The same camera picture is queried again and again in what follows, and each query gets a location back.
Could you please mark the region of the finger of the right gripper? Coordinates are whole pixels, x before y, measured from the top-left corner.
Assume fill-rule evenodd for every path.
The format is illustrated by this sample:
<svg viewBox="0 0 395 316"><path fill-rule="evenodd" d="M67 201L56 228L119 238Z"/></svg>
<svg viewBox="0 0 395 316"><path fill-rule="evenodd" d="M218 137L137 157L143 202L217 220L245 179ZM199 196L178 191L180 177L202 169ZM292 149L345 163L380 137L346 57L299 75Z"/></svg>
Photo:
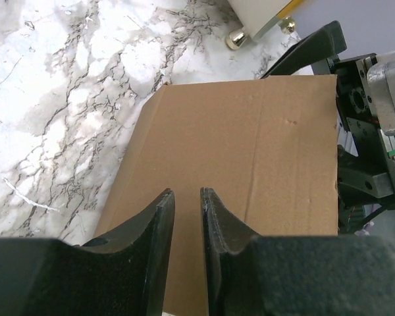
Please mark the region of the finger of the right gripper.
<svg viewBox="0 0 395 316"><path fill-rule="evenodd" d="M334 20L294 44L261 78L293 75L301 68L345 50L346 41L341 25L339 21Z"/></svg>

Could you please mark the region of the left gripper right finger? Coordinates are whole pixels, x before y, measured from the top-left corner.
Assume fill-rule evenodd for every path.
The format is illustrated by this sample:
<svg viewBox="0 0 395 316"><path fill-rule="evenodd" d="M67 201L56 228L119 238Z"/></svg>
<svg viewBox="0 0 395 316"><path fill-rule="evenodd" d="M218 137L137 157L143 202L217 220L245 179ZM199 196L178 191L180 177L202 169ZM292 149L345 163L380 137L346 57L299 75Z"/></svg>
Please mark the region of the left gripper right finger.
<svg viewBox="0 0 395 316"><path fill-rule="evenodd" d="M372 236L262 236L202 188L210 315L395 315L395 246Z"/></svg>

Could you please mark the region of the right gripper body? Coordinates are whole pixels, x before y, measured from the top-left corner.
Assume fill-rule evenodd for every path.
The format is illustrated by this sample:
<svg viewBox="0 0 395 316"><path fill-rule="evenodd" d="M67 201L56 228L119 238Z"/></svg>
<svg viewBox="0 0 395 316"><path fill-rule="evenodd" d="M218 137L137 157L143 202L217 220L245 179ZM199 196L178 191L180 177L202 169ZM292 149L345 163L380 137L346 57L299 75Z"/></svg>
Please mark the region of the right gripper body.
<svg viewBox="0 0 395 316"><path fill-rule="evenodd" d="M356 150L338 155L338 196L346 207L378 203L395 209L395 136L383 132L367 83L376 56L334 60L340 123Z"/></svg>

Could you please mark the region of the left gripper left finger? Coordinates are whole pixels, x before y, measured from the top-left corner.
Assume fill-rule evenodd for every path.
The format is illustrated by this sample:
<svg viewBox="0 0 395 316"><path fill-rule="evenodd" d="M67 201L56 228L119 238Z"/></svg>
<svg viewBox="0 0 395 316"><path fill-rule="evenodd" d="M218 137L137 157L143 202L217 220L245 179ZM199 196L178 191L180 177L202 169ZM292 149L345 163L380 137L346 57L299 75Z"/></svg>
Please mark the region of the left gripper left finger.
<svg viewBox="0 0 395 316"><path fill-rule="evenodd" d="M81 246L0 238L0 315L161 315L174 212L168 189Z"/></svg>

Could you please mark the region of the cardboard box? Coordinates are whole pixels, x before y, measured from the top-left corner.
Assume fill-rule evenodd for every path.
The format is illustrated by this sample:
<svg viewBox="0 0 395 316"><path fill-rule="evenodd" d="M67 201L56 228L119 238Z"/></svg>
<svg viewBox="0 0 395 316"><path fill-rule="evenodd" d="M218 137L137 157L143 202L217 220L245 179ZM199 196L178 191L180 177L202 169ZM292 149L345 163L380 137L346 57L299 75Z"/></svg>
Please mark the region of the cardboard box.
<svg viewBox="0 0 395 316"><path fill-rule="evenodd" d="M142 108L96 234L170 188L163 309L205 315L201 188L262 235L337 233L335 95L333 75L162 86Z"/></svg>

